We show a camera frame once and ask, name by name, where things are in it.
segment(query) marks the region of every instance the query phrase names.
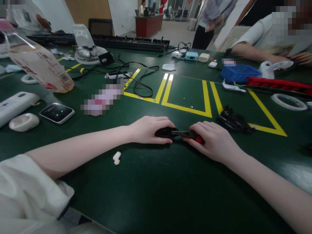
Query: white fan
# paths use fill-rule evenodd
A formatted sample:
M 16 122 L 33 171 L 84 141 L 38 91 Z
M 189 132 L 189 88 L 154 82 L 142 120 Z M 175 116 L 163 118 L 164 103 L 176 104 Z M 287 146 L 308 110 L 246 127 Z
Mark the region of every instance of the white fan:
M 100 63 L 99 56 L 106 54 L 107 50 L 102 47 L 97 47 L 91 34 L 84 24 L 74 24 L 73 32 L 75 35 L 78 49 L 75 53 L 75 59 L 77 62 L 86 65 L 93 65 Z

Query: pliers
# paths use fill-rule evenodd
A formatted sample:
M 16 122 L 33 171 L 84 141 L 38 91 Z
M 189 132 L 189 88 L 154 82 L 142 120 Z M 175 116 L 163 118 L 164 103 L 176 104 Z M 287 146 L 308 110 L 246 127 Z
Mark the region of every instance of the pliers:
M 171 133 L 176 136 L 193 139 L 200 144 L 205 144 L 204 139 L 194 131 L 172 131 Z

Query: reception desk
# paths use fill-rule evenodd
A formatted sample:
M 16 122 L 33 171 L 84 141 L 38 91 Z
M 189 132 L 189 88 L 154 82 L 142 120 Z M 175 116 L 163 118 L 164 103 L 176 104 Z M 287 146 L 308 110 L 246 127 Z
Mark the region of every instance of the reception desk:
M 163 15 L 136 17 L 136 36 L 150 37 L 162 29 Z

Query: hand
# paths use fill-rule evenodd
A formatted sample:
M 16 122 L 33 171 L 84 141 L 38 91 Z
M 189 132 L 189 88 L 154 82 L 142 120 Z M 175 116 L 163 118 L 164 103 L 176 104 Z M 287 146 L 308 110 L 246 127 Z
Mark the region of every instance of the hand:
M 282 56 L 270 55 L 268 61 L 270 61 L 272 64 L 275 64 L 281 61 L 291 61 L 291 60 Z
M 46 19 L 42 18 L 41 15 L 38 15 L 38 14 L 37 14 L 37 15 L 36 15 L 36 19 L 37 19 L 38 23 L 39 23 L 43 28 L 46 28 L 46 29 L 51 30 L 51 26 L 50 26 L 49 22 L 48 22 Z
M 299 62 L 299 65 L 312 66 L 312 53 L 304 52 L 290 58 L 292 61 Z
M 155 136 L 155 132 L 161 128 L 175 128 L 175 125 L 168 117 L 144 116 L 128 127 L 130 142 L 142 144 L 172 144 L 172 140 L 170 139 Z
M 215 22 L 212 22 L 211 24 L 209 24 L 206 29 L 205 29 L 205 32 L 210 32 L 210 31 L 213 31 L 216 27 L 216 23 Z
M 197 122 L 189 129 L 199 134 L 204 139 L 205 144 L 202 145 L 188 138 L 184 138 L 183 140 L 214 161 L 227 164 L 237 157 L 246 155 L 228 131 L 216 123 L 207 121 L 203 123 Z

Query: power strip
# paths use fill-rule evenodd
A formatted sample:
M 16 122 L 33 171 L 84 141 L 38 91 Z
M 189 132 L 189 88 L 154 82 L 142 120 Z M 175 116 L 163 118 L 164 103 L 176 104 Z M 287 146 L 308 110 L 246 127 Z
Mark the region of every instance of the power strip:
M 35 105 L 40 97 L 33 93 L 19 92 L 0 103 L 0 128 L 13 118 Z

